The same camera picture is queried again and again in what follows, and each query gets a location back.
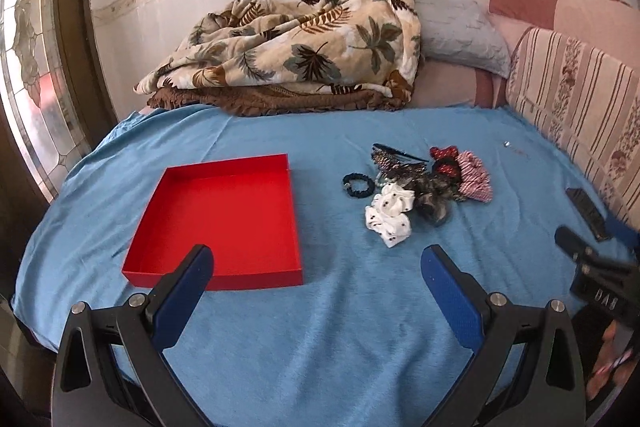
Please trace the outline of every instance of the red bow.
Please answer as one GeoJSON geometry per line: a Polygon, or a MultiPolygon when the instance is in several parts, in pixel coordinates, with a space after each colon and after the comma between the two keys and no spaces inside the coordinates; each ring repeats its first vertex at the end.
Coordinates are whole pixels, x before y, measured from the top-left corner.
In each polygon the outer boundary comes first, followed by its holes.
{"type": "Polygon", "coordinates": [[[446,149],[438,149],[437,147],[431,147],[429,149],[429,153],[431,157],[436,160],[436,165],[434,166],[434,171],[439,172],[440,174],[444,174],[450,178],[460,178],[460,166],[458,165],[458,148],[455,145],[451,145],[446,149]],[[453,162],[448,163],[440,163],[439,160],[444,158],[450,158],[453,162]]]}
{"type": "Polygon", "coordinates": [[[437,147],[431,147],[429,153],[434,160],[440,160],[442,158],[457,158],[458,148],[455,145],[447,147],[446,149],[438,149],[437,147]]]}

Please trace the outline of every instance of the blue gripper pad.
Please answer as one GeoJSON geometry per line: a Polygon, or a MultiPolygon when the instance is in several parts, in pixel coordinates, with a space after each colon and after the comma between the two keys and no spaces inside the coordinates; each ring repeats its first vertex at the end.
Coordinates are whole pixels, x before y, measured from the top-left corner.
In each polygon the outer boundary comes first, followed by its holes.
{"type": "MultiPolygon", "coordinates": [[[[484,339],[482,316],[433,248],[425,248],[422,252],[420,260],[422,278],[460,345],[477,353],[484,339]]],[[[452,269],[461,274],[453,262],[450,260],[449,262],[452,264],[452,269]]]]}
{"type": "Polygon", "coordinates": [[[620,221],[613,214],[607,214],[604,224],[605,229],[617,240],[622,241],[627,248],[633,250],[640,243],[640,235],[626,223],[620,221]]]}
{"type": "Polygon", "coordinates": [[[174,347],[213,274],[213,254],[198,245],[198,252],[162,300],[153,316],[151,341],[158,351],[174,347]]]}

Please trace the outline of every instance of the screw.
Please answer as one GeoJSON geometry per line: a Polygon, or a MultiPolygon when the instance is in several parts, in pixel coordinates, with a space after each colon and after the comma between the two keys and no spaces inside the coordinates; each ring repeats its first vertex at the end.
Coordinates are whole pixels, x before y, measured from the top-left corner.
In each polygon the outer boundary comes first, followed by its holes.
{"type": "Polygon", "coordinates": [[[82,313],[85,308],[86,308],[86,304],[84,304],[84,302],[82,302],[82,301],[76,302],[76,304],[71,306],[71,312],[74,315],[78,315],[79,313],[82,313]]]}
{"type": "Polygon", "coordinates": [[[145,303],[146,296],[143,293],[134,293],[129,297],[129,306],[132,308],[137,308],[138,306],[142,306],[145,303]]]}
{"type": "Polygon", "coordinates": [[[553,299],[551,301],[551,309],[555,312],[562,313],[564,311],[564,302],[553,299]]]}
{"type": "Polygon", "coordinates": [[[495,306],[504,306],[505,304],[507,304],[507,297],[505,297],[501,293],[492,293],[489,297],[489,300],[491,301],[491,304],[495,306]]]}

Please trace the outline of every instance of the stained glass door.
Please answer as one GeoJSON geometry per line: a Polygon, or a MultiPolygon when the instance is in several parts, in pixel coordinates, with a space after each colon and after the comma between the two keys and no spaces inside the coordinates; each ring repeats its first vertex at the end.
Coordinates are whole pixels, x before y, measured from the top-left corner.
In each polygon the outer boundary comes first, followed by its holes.
{"type": "Polygon", "coordinates": [[[90,148],[62,70],[52,0],[0,0],[0,96],[22,158],[50,202],[90,148]]]}

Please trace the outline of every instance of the hair accessory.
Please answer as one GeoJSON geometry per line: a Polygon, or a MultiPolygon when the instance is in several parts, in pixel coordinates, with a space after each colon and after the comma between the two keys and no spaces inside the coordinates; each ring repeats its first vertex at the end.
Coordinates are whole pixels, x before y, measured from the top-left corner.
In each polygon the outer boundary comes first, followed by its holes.
{"type": "Polygon", "coordinates": [[[446,149],[438,149],[437,147],[431,147],[429,149],[429,154],[434,160],[440,160],[442,158],[457,158],[459,151],[455,145],[451,145],[446,149]]]}
{"type": "Polygon", "coordinates": [[[394,247],[411,235],[411,223],[404,214],[414,206],[414,192],[396,183],[382,187],[370,206],[365,207],[365,224],[380,234],[387,248],[394,247]]]}
{"type": "Polygon", "coordinates": [[[444,156],[439,160],[436,160],[433,164],[433,172],[439,172],[451,178],[451,181],[455,184],[462,183],[462,170],[458,160],[451,156],[444,156]]]}
{"type": "Polygon", "coordinates": [[[347,191],[347,194],[352,198],[368,198],[376,189],[376,184],[374,183],[374,181],[366,174],[359,174],[359,172],[352,172],[351,174],[347,174],[344,178],[342,178],[342,185],[344,186],[344,190],[347,191]],[[351,182],[355,180],[366,182],[367,188],[364,190],[354,190],[351,186],[351,182]]]}
{"type": "Polygon", "coordinates": [[[415,200],[415,210],[424,219],[439,227],[449,216],[449,203],[435,192],[425,192],[415,200]]]}
{"type": "Polygon", "coordinates": [[[458,156],[458,163],[462,170],[460,193],[467,198],[488,203],[494,197],[489,173],[482,165],[482,161],[471,151],[465,151],[458,156]]]}
{"type": "Polygon", "coordinates": [[[427,160],[380,143],[373,144],[371,159],[380,169],[381,180],[396,182],[401,187],[422,178],[428,172],[427,160]],[[410,158],[417,162],[405,163],[400,158],[410,158]]]}

